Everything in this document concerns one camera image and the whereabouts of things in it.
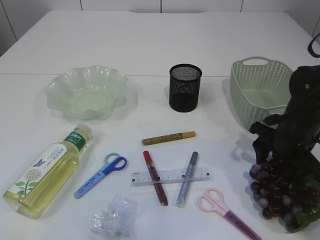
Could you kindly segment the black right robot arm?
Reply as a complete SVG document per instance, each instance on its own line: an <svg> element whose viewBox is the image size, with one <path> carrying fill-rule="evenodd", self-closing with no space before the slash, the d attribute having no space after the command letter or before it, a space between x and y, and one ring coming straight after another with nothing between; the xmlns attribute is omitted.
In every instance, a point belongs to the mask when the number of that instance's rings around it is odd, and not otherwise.
<svg viewBox="0 0 320 240"><path fill-rule="evenodd" d="M290 77L289 92L283 114L267 116L249 129L258 135L252 144L258 164L270 153L293 165L317 163L311 151L320 141L320 67L299 66Z"/></svg>

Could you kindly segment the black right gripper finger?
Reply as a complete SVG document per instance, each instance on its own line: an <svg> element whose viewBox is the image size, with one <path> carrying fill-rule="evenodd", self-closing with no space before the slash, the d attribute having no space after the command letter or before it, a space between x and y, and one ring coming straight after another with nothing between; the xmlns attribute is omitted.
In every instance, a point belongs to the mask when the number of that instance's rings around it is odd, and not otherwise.
<svg viewBox="0 0 320 240"><path fill-rule="evenodd" d="M252 143L257 164L260 165L264 163L270 153L273 158L276 157L275 149L273 147L274 138L276 136L276 130L274 128L256 121L251 125L249 132L258 135L258 138Z"/></svg>

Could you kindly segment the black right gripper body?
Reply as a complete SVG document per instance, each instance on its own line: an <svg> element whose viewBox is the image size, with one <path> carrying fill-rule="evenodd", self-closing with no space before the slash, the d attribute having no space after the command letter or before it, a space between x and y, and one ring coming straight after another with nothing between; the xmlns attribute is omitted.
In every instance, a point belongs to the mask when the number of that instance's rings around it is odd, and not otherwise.
<svg viewBox="0 0 320 240"><path fill-rule="evenodd" d="M272 153L282 159L301 158L320 139L320 93L292 94L283 114L263 119L267 126L277 125Z"/></svg>

